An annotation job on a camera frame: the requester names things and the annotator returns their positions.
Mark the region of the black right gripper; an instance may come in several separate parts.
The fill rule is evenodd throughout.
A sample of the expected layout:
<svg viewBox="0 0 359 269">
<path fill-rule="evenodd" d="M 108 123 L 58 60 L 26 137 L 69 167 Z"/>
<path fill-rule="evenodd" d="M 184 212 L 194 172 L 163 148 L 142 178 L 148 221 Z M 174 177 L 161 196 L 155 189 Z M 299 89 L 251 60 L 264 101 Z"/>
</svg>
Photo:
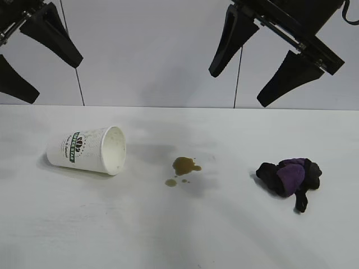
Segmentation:
<svg viewBox="0 0 359 269">
<path fill-rule="evenodd" d="M 254 19 L 270 28 L 301 54 L 288 51 L 257 100 L 267 107 L 286 93 L 319 79 L 324 71 L 334 75 L 344 65 L 316 34 L 339 9 L 346 18 L 347 1 L 234 1 L 227 8 L 221 39 L 209 67 L 218 77 L 233 56 L 259 30 Z"/>
</svg>

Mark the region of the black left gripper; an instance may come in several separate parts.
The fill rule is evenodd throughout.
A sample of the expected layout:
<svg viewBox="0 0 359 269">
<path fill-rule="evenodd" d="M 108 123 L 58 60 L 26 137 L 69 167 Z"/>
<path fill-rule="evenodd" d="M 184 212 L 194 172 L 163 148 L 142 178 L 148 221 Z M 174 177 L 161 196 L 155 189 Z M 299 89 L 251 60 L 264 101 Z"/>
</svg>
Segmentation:
<svg viewBox="0 0 359 269">
<path fill-rule="evenodd" d="M 77 68 L 83 60 L 70 39 L 56 6 L 44 1 L 1 1 L 1 45 L 16 31 L 41 43 Z M 39 91 L 24 80 L 1 54 L 1 92 L 34 103 Z"/>
</svg>

